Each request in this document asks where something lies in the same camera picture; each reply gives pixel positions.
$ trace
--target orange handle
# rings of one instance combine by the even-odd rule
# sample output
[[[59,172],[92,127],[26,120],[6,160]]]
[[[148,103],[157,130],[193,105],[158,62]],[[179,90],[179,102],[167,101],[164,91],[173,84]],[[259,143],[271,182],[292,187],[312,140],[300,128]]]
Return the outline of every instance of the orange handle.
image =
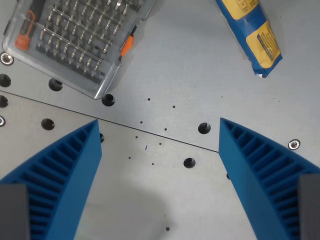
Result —
[[[35,32],[35,23],[39,21],[46,0],[33,0],[20,33],[15,41],[15,46],[23,51],[29,50],[31,37]]]

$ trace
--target screwdriver bit set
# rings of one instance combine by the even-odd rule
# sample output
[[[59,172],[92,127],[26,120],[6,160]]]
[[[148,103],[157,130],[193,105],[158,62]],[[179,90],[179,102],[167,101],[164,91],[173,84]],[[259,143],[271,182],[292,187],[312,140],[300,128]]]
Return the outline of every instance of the screwdriver bit set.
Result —
[[[121,66],[121,50],[156,0],[20,0],[4,50],[99,99]]]

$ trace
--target blue and yellow package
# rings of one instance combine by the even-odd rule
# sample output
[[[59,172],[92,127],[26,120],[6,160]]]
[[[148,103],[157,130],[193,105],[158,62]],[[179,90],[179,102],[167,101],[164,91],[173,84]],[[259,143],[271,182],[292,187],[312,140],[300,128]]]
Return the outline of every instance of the blue and yellow package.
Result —
[[[266,78],[282,60],[259,0],[216,0],[256,75]]]

